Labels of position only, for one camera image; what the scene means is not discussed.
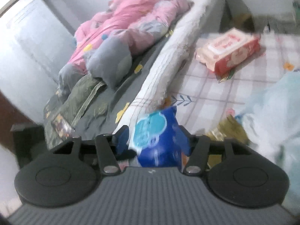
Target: white plaid sheet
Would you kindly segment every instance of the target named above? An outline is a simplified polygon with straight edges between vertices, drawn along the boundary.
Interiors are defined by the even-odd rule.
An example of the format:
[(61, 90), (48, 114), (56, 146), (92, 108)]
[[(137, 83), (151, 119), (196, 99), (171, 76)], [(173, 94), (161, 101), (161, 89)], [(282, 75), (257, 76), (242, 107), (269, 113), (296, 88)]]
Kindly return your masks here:
[[(197, 47), (220, 34), (202, 35)], [(252, 94), (277, 82), (286, 72), (286, 62), (300, 68), (300, 37), (261, 36), (261, 50), (235, 69), (233, 77), (219, 83), (214, 73), (195, 59), (180, 69), (168, 89), (177, 106), (177, 120), (192, 134), (217, 126), (230, 108), (237, 112)]]

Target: blue plastic bag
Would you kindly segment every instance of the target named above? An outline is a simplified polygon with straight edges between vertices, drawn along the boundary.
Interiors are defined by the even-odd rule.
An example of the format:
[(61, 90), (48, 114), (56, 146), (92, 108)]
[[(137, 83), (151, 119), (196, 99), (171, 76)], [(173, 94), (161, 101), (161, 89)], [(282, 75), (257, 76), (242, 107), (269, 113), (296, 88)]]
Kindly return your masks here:
[(176, 120), (176, 107), (140, 119), (134, 130), (133, 148), (142, 167), (181, 168), (181, 152), (189, 155), (187, 137)]

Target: yellow polka dot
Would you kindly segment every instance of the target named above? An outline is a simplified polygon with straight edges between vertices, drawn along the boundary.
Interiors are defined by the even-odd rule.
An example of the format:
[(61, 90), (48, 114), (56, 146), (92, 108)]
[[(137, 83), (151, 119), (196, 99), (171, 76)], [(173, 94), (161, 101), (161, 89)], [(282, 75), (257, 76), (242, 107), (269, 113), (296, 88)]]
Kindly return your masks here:
[(134, 70), (134, 73), (137, 74), (139, 71), (142, 70), (142, 68), (143, 68), (143, 65), (141, 65), (141, 64), (137, 65), (137, 67)]
[(293, 64), (290, 64), (289, 62), (285, 62), (285, 64), (283, 65), (283, 68), (288, 71), (293, 71), (294, 67), (295, 66)]
[(88, 45), (83, 49), (83, 51), (84, 51), (84, 52), (88, 52), (88, 51), (92, 50), (92, 48), (93, 48), (92, 44), (88, 44)]
[(171, 36), (173, 34), (173, 30), (170, 30), (167, 34), (166, 37), (168, 38), (169, 36)]
[(120, 120), (127, 108), (129, 107), (129, 102), (126, 103), (125, 107), (117, 113), (117, 118), (115, 119), (115, 123), (117, 124)]

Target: mattress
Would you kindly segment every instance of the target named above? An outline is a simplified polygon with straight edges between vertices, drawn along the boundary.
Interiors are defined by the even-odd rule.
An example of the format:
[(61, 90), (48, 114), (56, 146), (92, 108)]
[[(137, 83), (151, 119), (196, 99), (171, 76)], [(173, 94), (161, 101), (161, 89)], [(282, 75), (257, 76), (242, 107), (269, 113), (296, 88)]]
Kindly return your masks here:
[(223, 15), (224, 0), (190, 0), (191, 10), (177, 23), (169, 41), (165, 44), (136, 98), (123, 114), (115, 132), (123, 125), (130, 128), (132, 145), (137, 120), (156, 110), (166, 97), (167, 88), (178, 72), (182, 62), (193, 52), (196, 38), (209, 31), (218, 31)]

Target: light blue cloth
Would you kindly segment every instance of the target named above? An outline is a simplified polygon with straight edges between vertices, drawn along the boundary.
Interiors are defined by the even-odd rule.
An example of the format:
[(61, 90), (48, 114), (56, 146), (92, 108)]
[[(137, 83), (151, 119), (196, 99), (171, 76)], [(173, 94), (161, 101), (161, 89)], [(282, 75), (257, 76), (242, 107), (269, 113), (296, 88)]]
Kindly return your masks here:
[(283, 206), (300, 213), (300, 72), (286, 73), (270, 88), (252, 96), (236, 116), (251, 147), (289, 176)]

